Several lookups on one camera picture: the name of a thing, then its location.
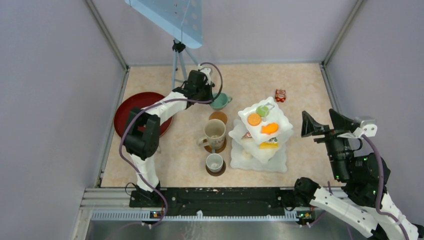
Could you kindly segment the teal ceramic cup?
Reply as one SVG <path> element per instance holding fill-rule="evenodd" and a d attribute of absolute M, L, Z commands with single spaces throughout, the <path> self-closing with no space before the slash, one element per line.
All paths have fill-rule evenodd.
<path fill-rule="evenodd" d="M 225 108 L 232 100 L 232 96 L 228 96 L 227 94 L 221 92 L 218 94 L 217 92 L 213 94 L 214 101 L 209 104 L 209 106 L 214 111 L 221 111 Z"/>

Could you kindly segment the dark brown wooden coaster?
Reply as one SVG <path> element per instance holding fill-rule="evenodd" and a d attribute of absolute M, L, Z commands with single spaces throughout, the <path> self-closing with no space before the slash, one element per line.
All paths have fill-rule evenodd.
<path fill-rule="evenodd" d="M 222 174 L 226 171 L 226 168 L 227 168 L 227 164 L 226 164 L 226 162 L 225 162 L 225 161 L 223 162 L 222 168 L 221 168 L 219 171 L 217 171 L 217 172 L 212 172 L 212 171 L 208 168 L 208 165 L 207 165 L 207 164 L 205 165 L 206 172 L 207 172 L 209 175 L 213 176 L 213 177 L 221 176 L 221 175 L 222 175 Z"/>

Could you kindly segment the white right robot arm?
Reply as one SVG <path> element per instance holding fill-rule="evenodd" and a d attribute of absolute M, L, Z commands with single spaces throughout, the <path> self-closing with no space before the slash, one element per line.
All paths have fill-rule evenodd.
<path fill-rule="evenodd" d="M 333 177 L 343 183 L 345 202 L 310 178 L 296 180 L 293 200 L 299 206 L 314 206 L 350 225 L 369 240 L 418 240 L 424 228 L 410 222 L 394 204 L 386 184 L 390 169 L 376 146 L 372 152 L 356 156 L 350 140 L 371 143 L 377 133 L 377 122 L 369 116 L 348 118 L 329 110 L 331 125 L 318 123 L 308 112 L 302 112 L 301 136 L 312 136 L 325 144 Z"/>

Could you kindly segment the round green macaron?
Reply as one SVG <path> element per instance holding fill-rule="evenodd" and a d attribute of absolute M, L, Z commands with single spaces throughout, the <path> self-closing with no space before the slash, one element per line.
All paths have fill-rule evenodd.
<path fill-rule="evenodd" d="M 260 105 L 256 108 L 255 113 L 258 114 L 261 118 L 268 116 L 270 108 L 267 105 Z"/>

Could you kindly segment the orange fish-shaped cookie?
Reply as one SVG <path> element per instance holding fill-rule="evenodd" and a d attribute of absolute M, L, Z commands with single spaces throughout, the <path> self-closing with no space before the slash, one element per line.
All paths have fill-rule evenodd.
<path fill-rule="evenodd" d="M 275 122 L 269 123 L 261 127 L 260 133 L 266 135 L 272 135 L 279 130 L 279 125 Z"/>

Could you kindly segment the beige ceramic mug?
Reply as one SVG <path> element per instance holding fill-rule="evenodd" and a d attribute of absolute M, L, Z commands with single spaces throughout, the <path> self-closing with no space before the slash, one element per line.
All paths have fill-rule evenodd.
<path fill-rule="evenodd" d="M 201 136 L 196 144 L 198 147 L 210 146 L 212 149 L 219 149 L 224 144 L 226 125 L 218 120 L 208 120 Z"/>

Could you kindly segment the yellow cheesecake slice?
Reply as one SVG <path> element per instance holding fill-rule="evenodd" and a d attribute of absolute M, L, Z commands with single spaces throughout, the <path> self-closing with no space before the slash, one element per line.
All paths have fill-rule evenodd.
<path fill-rule="evenodd" d="M 279 146 L 279 141 L 276 137 L 270 138 L 259 145 L 259 149 L 274 149 Z"/>

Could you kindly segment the grey ceramic cup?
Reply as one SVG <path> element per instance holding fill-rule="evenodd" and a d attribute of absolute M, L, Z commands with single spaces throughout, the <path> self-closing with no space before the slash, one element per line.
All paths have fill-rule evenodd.
<path fill-rule="evenodd" d="M 210 172 L 218 173 L 224 166 L 224 160 L 218 153 L 211 153 L 207 156 L 205 165 Z"/>

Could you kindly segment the light wooden coaster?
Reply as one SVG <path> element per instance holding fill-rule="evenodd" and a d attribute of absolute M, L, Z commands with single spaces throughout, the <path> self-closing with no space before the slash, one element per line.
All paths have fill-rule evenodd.
<path fill-rule="evenodd" d="M 215 112 L 213 112 L 210 116 L 209 116 L 209 118 L 208 118 L 209 120 L 220 120 L 220 121 L 222 121 L 225 125 L 227 124 L 227 122 L 228 122 L 228 117 L 227 117 L 227 115 L 224 113 L 224 112 L 222 112 L 222 111 L 215 111 Z"/>

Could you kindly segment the round beige biscuit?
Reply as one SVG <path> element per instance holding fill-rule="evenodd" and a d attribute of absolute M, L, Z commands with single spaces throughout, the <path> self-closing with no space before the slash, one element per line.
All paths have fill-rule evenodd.
<path fill-rule="evenodd" d="M 262 117 L 258 113 L 251 113 L 247 116 L 247 123 L 250 126 L 258 126 L 262 121 Z"/>

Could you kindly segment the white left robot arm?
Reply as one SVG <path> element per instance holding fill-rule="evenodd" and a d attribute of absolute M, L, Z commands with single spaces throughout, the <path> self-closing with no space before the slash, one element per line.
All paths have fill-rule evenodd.
<path fill-rule="evenodd" d="M 213 102 L 212 88 L 215 84 L 211 72 L 209 67 L 191 70 L 187 80 L 163 99 L 144 108 L 133 108 L 129 112 L 119 154 L 135 170 L 136 193 L 141 195 L 141 200 L 149 207 L 156 206 L 161 198 L 154 160 L 160 142 L 160 127 L 195 103 Z"/>

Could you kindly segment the white cream puff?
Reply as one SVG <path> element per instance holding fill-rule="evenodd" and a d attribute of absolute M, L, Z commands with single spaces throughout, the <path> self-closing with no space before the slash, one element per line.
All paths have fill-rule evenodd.
<path fill-rule="evenodd" d="M 247 152 L 247 151 L 243 150 L 243 151 L 241 152 L 241 157 L 242 157 L 244 160 L 249 160 L 249 159 L 251 159 L 253 156 L 252 156 L 249 152 Z"/>

